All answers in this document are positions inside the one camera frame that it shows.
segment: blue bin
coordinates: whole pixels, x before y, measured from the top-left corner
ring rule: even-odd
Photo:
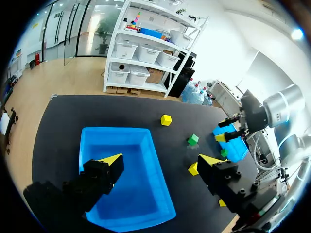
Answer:
[[[141,28],[140,33],[145,34],[145,35],[150,35],[150,36],[153,36],[153,37],[156,37],[159,39],[161,39],[161,37],[163,35],[162,33],[159,33],[159,32],[156,32],[156,31],[153,31],[150,29],[146,29],[146,28]]]
[[[148,129],[84,128],[79,171],[90,159],[123,154],[124,172],[109,195],[103,194],[87,219],[101,227],[127,232],[152,227],[176,216]]]
[[[217,126],[217,128],[213,130],[213,134],[219,135],[225,132],[230,133],[234,131],[236,131],[234,125],[230,124],[221,128]],[[227,149],[229,151],[229,155],[227,156],[227,158],[234,163],[243,160],[248,151],[247,146],[245,145],[241,137],[232,139],[229,142],[219,142],[219,144],[223,149]]]

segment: black table surface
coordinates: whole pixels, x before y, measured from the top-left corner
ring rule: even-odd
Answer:
[[[163,114],[171,115],[169,127],[162,126]],[[135,127],[151,131],[162,172],[176,210],[176,217],[138,232],[221,232],[235,214],[218,205],[199,175],[189,166],[198,154],[221,159],[219,145],[212,135],[226,117],[222,109],[169,100],[123,96],[58,96],[42,117],[35,139],[33,182],[51,181],[58,188],[79,173],[79,148],[84,127]],[[196,134],[197,146],[187,139]],[[248,153],[239,162],[239,171],[250,179],[256,166]]]

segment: small green cube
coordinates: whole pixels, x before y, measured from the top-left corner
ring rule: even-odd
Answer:
[[[229,151],[227,149],[222,149],[220,155],[225,158],[229,155]]]
[[[188,143],[192,146],[194,146],[195,144],[197,144],[199,141],[199,137],[195,134],[191,135],[191,137],[188,139]]]

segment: water bottle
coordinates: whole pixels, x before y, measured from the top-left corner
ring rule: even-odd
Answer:
[[[207,96],[207,91],[206,91],[206,89],[207,89],[207,87],[205,86],[205,87],[203,87],[203,96],[204,96],[204,98],[205,98],[205,96]]]
[[[202,105],[212,106],[212,104],[213,104],[213,100],[207,95],[204,96],[204,101],[203,101]]]
[[[192,92],[200,92],[200,87],[199,87],[200,83],[201,83],[201,81],[198,81],[198,83],[195,86],[189,85],[189,88],[188,88],[187,92],[184,94],[183,102],[187,102],[188,101],[188,99],[191,96]]]
[[[186,102],[186,96],[187,96],[187,92],[189,90],[189,87],[190,86],[194,86],[194,81],[193,81],[193,78],[190,78],[190,81],[187,83],[185,89],[183,90],[183,92],[181,93],[181,99],[183,102]]]
[[[200,92],[193,92],[188,100],[188,103],[196,103],[201,105],[204,101],[203,93],[203,90]]]

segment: cardboard box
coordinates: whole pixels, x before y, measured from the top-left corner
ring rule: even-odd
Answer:
[[[141,90],[139,90],[139,89],[132,89],[131,88],[131,93],[132,94],[136,94],[136,95],[140,95],[141,94]]]
[[[117,88],[114,87],[114,86],[108,86],[106,92],[107,93],[116,94],[117,93]]]
[[[150,76],[147,78],[146,82],[159,84],[164,72],[162,70],[153,69],[153,68],[147,68],[147,69],[150,73]]]
[[[173,56],[173,52],[172,51],[168,51],[168,50],[163,50],[164,53],[172,55]]]
[[[118,87],[117,93],[127,94],[127,88],[125,88],[125,87]]]

